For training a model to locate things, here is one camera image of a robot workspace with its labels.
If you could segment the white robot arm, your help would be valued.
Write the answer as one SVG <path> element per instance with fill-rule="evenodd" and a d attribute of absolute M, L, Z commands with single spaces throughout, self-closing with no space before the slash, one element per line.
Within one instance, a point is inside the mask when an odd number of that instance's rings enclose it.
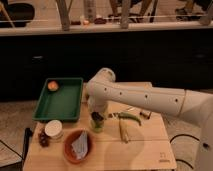
<path fill-rule="evenodd" d="M 213 171 L 213 94 L 176 88 L 141 87 L 116 82 L 101 68 L 87 83 L 88 105 L 104 112 L 109 101 L 178 117 L 201 128 L 194 171 Z"/>

